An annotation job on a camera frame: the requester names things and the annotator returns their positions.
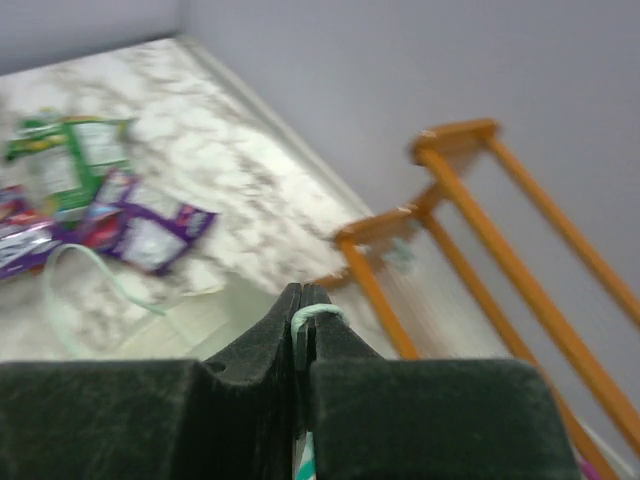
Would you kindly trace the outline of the purple snack packet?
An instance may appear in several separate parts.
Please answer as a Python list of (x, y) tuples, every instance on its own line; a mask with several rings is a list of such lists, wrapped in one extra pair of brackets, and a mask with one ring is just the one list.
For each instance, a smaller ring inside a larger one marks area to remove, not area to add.
[(213, 227), (216, 212), (182, 202), (132, 172), (104, 177), (76, 229), (80, 244), (164, 276)]

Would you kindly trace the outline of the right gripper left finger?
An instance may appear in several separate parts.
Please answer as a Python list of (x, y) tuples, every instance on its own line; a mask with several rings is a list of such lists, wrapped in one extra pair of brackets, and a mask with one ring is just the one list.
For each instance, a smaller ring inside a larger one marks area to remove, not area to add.
[(296, 436), (285, 287), (206, 360), (13, 362), (1, 367), (5, 479), (289, 479)]

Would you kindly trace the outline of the purple Fox's candy packet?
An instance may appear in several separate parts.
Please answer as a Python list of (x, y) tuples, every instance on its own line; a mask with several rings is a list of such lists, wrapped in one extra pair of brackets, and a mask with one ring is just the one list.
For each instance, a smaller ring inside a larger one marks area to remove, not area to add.
[(20, 185), (1, 189), (1, 279), (42, 266), (62, 243), (57, 225), (27, 199)]

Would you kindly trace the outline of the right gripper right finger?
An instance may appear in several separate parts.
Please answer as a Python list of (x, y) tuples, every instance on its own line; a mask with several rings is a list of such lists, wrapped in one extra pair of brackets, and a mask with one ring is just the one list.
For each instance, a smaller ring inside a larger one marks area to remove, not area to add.
[(352, 355), (329, 300), (299, 310), (314, 479), (578, 479), (550, 389), (516, 359)]

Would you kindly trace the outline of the green snack packet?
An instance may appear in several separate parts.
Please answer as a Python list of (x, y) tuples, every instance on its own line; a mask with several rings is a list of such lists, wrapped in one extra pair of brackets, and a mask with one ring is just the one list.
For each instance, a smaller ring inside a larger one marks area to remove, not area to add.
[(43, 109), (18, 121), (4, 160), (23, 166), (23, 184), (44, 215), (75, 224), (111, 169), (131, 169), (128, 144), (133, 124), (132, 118)]

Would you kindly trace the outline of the green white paper bag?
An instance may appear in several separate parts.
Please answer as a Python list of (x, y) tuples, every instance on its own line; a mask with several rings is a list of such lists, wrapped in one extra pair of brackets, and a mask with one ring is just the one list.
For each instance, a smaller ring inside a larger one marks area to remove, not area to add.
[(107, 263), (89, 248), (56, 248), (43, 271), (50, 324), (76, 358), (187, 358), (207, 376), (227, 479), (316, 477), (309, 368), (319, 330), (333, 353), (372, 354), (316, 284), (272, 294), (204, 262), (164, 275)]

